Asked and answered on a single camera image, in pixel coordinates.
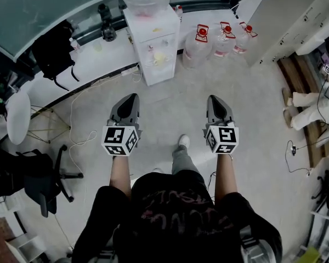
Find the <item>white round table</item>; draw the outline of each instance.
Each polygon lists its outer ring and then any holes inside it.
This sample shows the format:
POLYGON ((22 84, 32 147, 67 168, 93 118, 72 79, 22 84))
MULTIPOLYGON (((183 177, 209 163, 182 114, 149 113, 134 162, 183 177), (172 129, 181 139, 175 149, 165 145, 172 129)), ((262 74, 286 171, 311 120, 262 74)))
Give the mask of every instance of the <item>white round table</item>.
POLYGON ((21 144, 31 120, 31 101, 25 92, 13 94, 7 103, 7 133, 13 144, 21 144))

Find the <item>forearm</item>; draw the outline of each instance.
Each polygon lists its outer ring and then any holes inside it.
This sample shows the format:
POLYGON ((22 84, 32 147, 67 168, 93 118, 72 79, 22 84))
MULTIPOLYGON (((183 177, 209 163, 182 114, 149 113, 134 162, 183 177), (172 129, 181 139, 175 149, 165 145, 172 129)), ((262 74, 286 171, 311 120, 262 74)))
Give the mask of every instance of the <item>forearm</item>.
POLYGON ((131 197, 131 177, 129 175, 128 157, 116 156, 112 163, 110 186, 121 190, 131 197))
POLYGON ((234 168, 229 155, 218 155, 214 200, 219 203, 229 193, 237 192, 234 168))

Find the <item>black t-shirt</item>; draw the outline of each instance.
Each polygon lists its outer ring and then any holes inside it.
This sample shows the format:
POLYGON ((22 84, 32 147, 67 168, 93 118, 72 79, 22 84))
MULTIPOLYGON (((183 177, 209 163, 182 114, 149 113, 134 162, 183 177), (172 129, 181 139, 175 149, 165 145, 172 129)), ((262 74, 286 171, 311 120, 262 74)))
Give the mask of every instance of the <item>black t-shirt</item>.
POLYGON ((213 204, 200 174, 146 174, 132 188, 132 200, 120 190, 99 189, 72 262, 98 256, 114 233, 120 262, 242 262, 239 231, 266 240, 281 261, 278 231, 258 216, 239 193, 213 204))

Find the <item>chair armrest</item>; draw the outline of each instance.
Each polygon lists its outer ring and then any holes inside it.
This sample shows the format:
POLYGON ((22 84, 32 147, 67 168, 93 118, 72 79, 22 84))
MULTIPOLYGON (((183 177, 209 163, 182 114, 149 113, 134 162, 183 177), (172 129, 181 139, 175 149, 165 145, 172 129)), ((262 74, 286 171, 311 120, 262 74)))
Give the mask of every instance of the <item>chair armrest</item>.
POLYGON ((41 213, 44 217, 48 217, 49 211, 48 211, 48 202, 46 200, 45 195, 40 192, 39 194, 39 202, 40 202, 40 209, 41 213))

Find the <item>white cube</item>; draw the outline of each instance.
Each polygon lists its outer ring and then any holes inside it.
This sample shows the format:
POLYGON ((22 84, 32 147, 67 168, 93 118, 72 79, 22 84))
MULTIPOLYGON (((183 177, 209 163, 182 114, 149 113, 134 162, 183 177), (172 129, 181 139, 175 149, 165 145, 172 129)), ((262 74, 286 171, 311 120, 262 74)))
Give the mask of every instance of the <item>white cube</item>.
POLYGON ((129 156, 138 142, 135 127, 104 126, 101 145, 112 156, 129 156))
POLYGON ((206 140, 212 153, 232 154, 239 145, 239 128, 211 125, 206 140))

